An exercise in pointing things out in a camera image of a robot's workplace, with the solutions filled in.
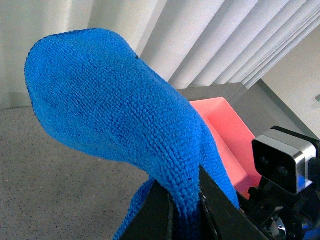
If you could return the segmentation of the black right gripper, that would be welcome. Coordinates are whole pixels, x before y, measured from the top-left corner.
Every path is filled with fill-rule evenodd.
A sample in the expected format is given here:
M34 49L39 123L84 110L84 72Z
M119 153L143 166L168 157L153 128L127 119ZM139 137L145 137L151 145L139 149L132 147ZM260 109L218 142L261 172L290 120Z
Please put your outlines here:
M244 214L223 193L201 166L199 168L201 234L205 240L318 240L320 238L320 142L309 136L273 126L261 134L293 137L316 148L308 162L313 183L291 194L261 176L258 186L249 188L249 199L241 197Z

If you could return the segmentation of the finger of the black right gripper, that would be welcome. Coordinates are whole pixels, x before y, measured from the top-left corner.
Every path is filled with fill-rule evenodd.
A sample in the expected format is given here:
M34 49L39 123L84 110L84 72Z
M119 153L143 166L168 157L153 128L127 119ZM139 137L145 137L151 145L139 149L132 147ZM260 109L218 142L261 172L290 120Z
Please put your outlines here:
M174 203L171 195L155 182L142 208L121 236L122 240L172 240Z

